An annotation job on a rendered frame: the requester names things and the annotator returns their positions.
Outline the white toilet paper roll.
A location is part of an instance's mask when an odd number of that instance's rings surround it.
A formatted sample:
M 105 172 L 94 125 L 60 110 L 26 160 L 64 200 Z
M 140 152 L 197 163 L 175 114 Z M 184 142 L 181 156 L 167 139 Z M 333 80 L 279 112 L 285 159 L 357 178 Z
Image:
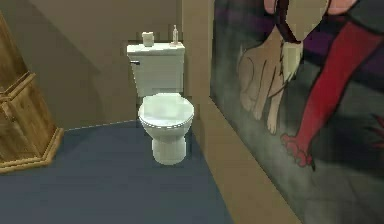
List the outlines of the white toilet paper roll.
M 153 32 L 143 32 L 142 33 L 143 45 L 145 47 L 152 47 L 154 45 L 154 33 Z

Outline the brown wooden cabinet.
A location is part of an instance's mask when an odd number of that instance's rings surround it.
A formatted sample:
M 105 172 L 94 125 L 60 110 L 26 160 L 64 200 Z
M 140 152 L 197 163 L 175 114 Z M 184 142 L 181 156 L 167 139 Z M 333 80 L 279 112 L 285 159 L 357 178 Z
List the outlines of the brown wooden cabinet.
M 50 164 L 63 135 L 0 12 L 0 174 Z

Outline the large dark wall painting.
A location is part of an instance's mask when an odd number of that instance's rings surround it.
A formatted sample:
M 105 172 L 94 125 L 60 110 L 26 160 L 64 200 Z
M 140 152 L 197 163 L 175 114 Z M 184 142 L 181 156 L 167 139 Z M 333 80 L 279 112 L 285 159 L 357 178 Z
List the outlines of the large dark wall painting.
M 215 1 L 212 100 L 302 224 L 384 224 L 384 0 L 292 0 L 291 78 L 261 75 L 271 1 Z

